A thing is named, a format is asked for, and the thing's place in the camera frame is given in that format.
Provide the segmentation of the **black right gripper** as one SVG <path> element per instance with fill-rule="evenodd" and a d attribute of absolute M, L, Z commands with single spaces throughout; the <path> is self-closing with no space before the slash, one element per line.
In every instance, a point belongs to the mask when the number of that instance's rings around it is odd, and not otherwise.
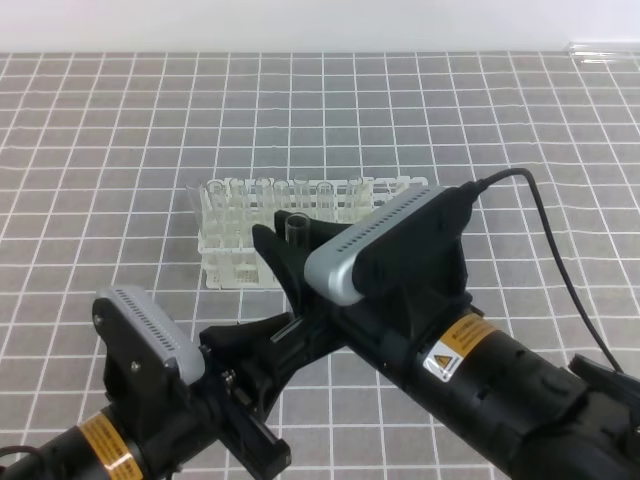
<path fill-rule="evenodd" d="M 302 344 L 296 353 L 299 366 L 347 346 L 393 384 L 410 395 L 475 395 L 480 391 L 480 370 L 471 358 L 445 343 L 480 318 L 472 296 L 462 289 L 401 286 L 351 306 L 338 306 L 315 292 L 304 278 L 304 266 L 315 250 L 349 223 L 311 219 L 310 236 L 302 244 L 285 240 L 285 220 L 293 212 L 274 214 L 275 231 L 252 227 L 255 250 L 280 283 L 296 317 L 295 331 Z"/>

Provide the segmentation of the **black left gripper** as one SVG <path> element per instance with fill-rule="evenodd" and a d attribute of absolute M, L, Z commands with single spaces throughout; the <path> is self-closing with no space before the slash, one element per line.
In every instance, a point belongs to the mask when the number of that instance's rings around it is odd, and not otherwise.
<path fill-rule="evenodd" d="M 199 334 L 216 435 L 255 478 L 275 478 L 291 464 L 291 449 L 266 426 L 295 373 L 340 347 L 323 320 L 291 320 L 281 313 L 259 321 L 210 326 Z"/>

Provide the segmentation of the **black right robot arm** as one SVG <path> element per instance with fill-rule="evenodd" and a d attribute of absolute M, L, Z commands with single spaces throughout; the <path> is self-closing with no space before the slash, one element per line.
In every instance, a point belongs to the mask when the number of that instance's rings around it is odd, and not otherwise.
<path fill-rule="evenodd" d="M 556 367 L 486 321 L 459 227 L 421 214 L 374 240 L 351 304 L 313 286 L 310 263 L 334 266 L 353 226 L 314 221 L 303 247 L 263 225 L 252 236 L 302 319 L 265 359 L 276 390 L 348 347 L 513 479 L 638 477 L 638 381 L 581 356 Z"/>

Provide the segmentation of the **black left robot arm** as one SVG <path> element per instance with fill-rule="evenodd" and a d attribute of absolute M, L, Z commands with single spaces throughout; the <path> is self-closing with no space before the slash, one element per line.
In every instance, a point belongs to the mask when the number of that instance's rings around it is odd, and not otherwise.
<path fill-rule="evenodd" d="M 197 340 L 163 311 L 94 310 L 107 348 L 108 404 L 40 447 L 3 455 L 5 479 L 170 479 L 214 443 L 223 444 L 256 479 L 291 462 L 289 445 L 267 427 L 295 373 L 338 350 L 327 323 L 279 314 L 210 327 Z"/>

